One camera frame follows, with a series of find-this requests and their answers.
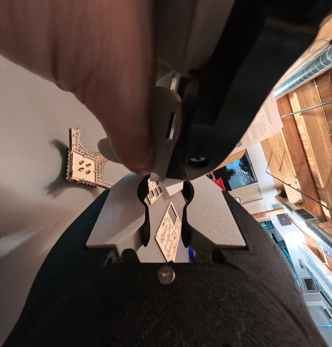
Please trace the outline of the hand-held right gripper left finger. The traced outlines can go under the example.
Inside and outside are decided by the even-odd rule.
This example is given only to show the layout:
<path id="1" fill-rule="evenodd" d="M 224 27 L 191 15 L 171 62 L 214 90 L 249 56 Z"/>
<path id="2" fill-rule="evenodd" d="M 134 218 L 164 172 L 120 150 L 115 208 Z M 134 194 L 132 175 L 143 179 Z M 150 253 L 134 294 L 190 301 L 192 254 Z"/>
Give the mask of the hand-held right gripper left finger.
<path id="1" fill-rule="evenodd" d="M 125 175 L 110 189 L 86 242 L 89 249 L 137 251 L 150 240 L 150 220 L 145 198 L 149 193 L 147 176 Z"/>

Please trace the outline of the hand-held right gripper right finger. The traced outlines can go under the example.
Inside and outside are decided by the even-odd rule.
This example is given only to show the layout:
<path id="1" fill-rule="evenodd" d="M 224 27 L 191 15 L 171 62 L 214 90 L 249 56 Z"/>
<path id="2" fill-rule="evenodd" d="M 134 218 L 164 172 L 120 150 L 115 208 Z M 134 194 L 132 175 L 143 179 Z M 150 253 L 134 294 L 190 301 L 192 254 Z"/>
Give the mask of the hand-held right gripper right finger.
<path id="1" fill-rule="evenodd" d="M 223 190 L 213 181 L 185 181 L 181 240 L 192 249 L 243 249 L 246 242 Z"/>

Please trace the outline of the wooden lattice tower base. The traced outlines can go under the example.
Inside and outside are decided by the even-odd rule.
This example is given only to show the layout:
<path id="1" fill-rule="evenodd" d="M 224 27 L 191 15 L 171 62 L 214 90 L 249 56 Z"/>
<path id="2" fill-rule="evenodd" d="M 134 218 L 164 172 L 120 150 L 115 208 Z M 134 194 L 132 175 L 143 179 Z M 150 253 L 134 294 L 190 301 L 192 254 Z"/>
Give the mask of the wooden lattice tower base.
<path id="1" fill-rule="evenodd" d="M 111 189 L 103 175 L 104 165 L 108 161 L 99 152 L 85 148 L 80 141 L 81 129 L 69 128 L 69 148 L 67 159 L 66 180 L 104 189 Z"/>

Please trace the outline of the person's left hand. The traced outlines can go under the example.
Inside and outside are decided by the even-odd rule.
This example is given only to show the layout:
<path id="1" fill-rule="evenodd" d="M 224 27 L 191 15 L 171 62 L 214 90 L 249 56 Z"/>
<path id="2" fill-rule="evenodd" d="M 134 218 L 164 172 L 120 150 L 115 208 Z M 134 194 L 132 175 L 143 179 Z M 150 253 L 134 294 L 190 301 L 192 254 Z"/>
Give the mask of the person's left hand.
<path id="1" fill-rule="evenodd" d="M 0 1 L 0 54 L 72 93 L 118 160 L 154 169 L 155 1 Z"/>

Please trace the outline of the red object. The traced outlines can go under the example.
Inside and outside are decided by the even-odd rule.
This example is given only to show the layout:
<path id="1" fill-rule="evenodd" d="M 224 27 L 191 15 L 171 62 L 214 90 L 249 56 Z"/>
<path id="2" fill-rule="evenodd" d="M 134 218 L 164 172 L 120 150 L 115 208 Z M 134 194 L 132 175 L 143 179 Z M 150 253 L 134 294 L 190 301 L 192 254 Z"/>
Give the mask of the red object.
<path id="1" fill-rule="evenodd" d="M 219 177 L 214 180 L 214 183 L 219 186 L 223 191 L 232 191 L 232 188 L 229 184 L 229 181 L 227 179 L 223 179 L 222 177 Z"/>

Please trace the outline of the white paper notice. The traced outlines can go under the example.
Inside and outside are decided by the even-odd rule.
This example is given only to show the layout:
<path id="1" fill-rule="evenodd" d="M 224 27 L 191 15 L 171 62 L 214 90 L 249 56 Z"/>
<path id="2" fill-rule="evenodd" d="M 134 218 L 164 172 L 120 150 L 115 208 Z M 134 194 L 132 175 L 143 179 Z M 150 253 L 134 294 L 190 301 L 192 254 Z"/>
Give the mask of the white paper notice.
<path id="1" fill-rule="evenodd" d="M 246 131 L 247 146 L 255 145 L 281 132 L 283 124 L 276 98 L 271 92 Z"/>

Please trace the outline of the engraved wooden parts sheet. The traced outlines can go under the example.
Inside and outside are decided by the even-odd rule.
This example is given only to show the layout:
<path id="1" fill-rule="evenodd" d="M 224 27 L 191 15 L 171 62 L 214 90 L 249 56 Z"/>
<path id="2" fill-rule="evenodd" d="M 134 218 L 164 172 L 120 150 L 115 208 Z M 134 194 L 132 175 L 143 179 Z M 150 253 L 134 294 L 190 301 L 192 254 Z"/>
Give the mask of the engraved wooden parts sheet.
<path id="1" fill-rule="evenodd" d="M 180 237 L 181 219 L 170 202 L 155 235 L 155 241 L 166 262 L 175 262 Z"/>

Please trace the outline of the glass window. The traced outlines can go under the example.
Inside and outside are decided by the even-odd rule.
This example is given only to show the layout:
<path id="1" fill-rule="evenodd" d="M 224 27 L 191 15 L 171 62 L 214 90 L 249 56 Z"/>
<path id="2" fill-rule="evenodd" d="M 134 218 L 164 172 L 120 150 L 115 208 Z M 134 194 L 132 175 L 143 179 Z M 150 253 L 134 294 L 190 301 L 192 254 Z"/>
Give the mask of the glass window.
<path id="1" fill-rule="evenodd" d="M 232 190 L 258 182 L 247 151 L 242 158 L 227 165 L 226 170 L 231 173 L 228 183 Z"/>

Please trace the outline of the wooden four-pad square frame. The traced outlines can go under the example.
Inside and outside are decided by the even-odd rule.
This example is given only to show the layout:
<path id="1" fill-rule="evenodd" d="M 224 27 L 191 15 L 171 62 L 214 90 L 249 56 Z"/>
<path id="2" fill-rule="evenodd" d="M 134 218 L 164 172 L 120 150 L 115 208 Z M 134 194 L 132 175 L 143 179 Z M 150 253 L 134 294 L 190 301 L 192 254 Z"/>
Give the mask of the wooden four-pad square frame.
<path id="1" fill-rule="evenodd" d="M 163 193 L 158 181 L 148 179 L 148 194 L 147 200 L 152 205 Z"/>

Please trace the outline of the silver spiral duct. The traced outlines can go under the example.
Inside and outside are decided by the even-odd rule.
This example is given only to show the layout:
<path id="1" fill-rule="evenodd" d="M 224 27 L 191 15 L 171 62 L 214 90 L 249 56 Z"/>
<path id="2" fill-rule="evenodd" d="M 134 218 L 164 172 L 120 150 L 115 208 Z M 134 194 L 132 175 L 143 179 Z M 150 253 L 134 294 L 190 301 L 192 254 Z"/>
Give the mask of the silver spiral duct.
<path id="1" fill-rule="evenodd" d="M 307 60 L 277 84 L 273 90 L 273 95 L 279 99 L 331 68 L 332 40 L 328 42 L 327 46 L 320 49 L 314 57 Z"/>
<path id="2" fill-rule="evenodd" d="M 332 272 L 320 262 L 305 243 L 298 244 L 298 249 L 302 254 L 302 258 L 299 259 L 300 264 L 307 270 L 317 288 L 332 306 Z"/>

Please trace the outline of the grey rectangular duct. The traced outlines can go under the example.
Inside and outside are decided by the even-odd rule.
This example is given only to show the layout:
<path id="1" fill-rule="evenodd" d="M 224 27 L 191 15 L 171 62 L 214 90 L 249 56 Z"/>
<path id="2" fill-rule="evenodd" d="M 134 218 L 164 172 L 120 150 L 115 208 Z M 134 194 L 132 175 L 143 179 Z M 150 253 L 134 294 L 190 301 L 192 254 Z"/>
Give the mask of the grey rectangular duct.
<path id="1" fill-rule="evenodd" d="M 304 230 L 310 238 L 315 240 L 332 257 L 332 234 L 319 225 L 318 218 L 304 208 L 295 208 L 290 202 L 285 202 L 283 208 L 297 226 Z"/>

